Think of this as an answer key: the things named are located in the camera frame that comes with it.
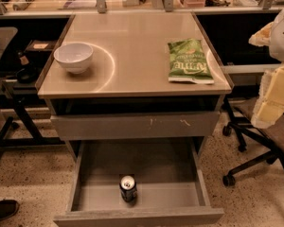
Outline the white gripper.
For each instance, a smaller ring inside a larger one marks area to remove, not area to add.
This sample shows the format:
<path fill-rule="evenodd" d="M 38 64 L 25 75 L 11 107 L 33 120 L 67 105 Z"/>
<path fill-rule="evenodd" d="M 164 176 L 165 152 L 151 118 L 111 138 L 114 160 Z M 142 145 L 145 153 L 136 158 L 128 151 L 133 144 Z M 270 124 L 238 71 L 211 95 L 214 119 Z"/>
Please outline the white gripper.
<path fill-rule="evenodd" d="M 284 9 L 261 30 L 253 34 L 249 44 L 269 46 L 270 56 L 284 62 Z M 284 113 L 284 63 L 275 70 L 266 70 L 262 76 L 259 98 L 256 101 L 251 123 L 267 129 Z"/>

